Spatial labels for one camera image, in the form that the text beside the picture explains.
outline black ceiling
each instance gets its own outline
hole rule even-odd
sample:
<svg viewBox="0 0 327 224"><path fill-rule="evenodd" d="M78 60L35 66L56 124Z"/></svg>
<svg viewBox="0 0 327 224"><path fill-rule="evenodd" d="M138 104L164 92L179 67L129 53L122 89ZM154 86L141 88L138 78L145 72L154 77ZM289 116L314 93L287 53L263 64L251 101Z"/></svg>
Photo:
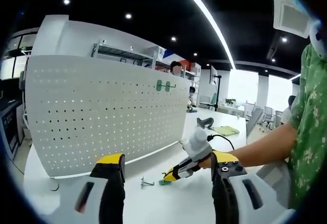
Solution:
<svg viewBox="0 0 327 224"><path fill-rule="evenodd" d="M273 28L273 0L202 0L220 27L234 61L246 61L300 72L300 57L308 39ZM125 13L132 20L124 18ZM229 70L222 45L205 16L192 0L28 0L18 29L39 27L47 14L69 14L70 20L116 28L154 42L205 68ZM177 42L171 42L171 36ZM281 37L288 38L287 43ZM275 49L271 62L271 49ZM264 66L237 64L238 69L294 76Z"/></svg>

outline ceiling light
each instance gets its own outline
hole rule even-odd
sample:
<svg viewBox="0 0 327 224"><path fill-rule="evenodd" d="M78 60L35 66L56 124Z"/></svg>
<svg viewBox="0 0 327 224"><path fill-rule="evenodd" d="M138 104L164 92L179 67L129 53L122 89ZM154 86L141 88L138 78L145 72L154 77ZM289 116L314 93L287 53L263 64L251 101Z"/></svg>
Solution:
<svg viewBox="0 0 327 224"><path fill-rule="evenodd" d="M65 5L68 5L69 3L71 3L71 0L63 0L63 3L64 3Z"/></svg>
<svg viewBox="0 0 327 224"><path fill-rule="evenodd" d="M207 20L208 20L209 23L211 24L212 28L215 30L215 32L216 32L218 38L219 38L220 41L221 41L221 44L223 45L223 47L224 47L224 49L225 49L225 52L226 52L226 54L227 54L227 57L228 57L229 62L230 62L230 64L231 64L231 67L232 67L233 69L236 69L235 64L234 64L234 61L233 61L233 58L232 58L232 56L231 56L231 53L230 53L229 48L228 48L228 46L227 46L227 43L226 43L226 41L225 41L225 38L224 38L223 34L221 33L221 31L220 31L218 25L216 24L216 22L215 22L213 16L210 14L208 8L206 8L205 4L204 4L201 0L193 0L193 1L194 1L194 2L196 3L196 5L201 9L202 13L205 15L205 17L207 18Z"/></svg>
<svg viewBox="0 0 327 224"><path fill-rule="evenodd" d="M298 75L296 75L295 77L290 78L289 80L290 80L290 81L293 81L294 79L296 79L296 78L298 78L298 77L300 77L300 76L301 76L301 73L298 74Z"/></svg>

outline window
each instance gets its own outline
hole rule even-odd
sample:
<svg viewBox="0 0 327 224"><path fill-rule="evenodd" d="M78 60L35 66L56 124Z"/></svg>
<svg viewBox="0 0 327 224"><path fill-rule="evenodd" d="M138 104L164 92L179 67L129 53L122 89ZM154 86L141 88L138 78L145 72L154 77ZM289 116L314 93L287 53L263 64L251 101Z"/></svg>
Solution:
<svg viewBox="0 0 327 224"><path fill-rule="evenodd" d="M228 98L236 99L238 104L256 103L258 96L259 75L257 72L231 70L229 77Z"/></svg>
<svg viewBox="0 0 327 224"><path fill-rule="evenodd" d="M284 111L292 95L292 82L288 79L269 75L267 106Z"/></svg>

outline white pegboard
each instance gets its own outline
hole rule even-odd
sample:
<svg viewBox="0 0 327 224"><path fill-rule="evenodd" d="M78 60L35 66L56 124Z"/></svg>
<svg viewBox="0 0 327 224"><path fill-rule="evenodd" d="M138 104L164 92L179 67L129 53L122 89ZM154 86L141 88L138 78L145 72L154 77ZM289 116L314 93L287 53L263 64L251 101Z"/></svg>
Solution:
<svg viewBox="0 0 327 224"><path fill-rule="evenodd" d="M167 81L169 92L156 90ZM49 176L85 173L104 155L126 161L181 139L189 81L94 58L33 56L26 104L33 143Z"/></svg>

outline ceiling air conditioner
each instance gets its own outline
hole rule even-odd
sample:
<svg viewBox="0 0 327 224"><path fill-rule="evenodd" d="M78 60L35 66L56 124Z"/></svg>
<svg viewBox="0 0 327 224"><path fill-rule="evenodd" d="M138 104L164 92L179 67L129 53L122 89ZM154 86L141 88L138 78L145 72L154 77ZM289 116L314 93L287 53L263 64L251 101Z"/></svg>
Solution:
<svg viewBox="0 0 327 224"><path fill-rule="evenodd" d="M297 10L292 0L274 0L274 25L277 30L308 38L310 18Z"/></svg>

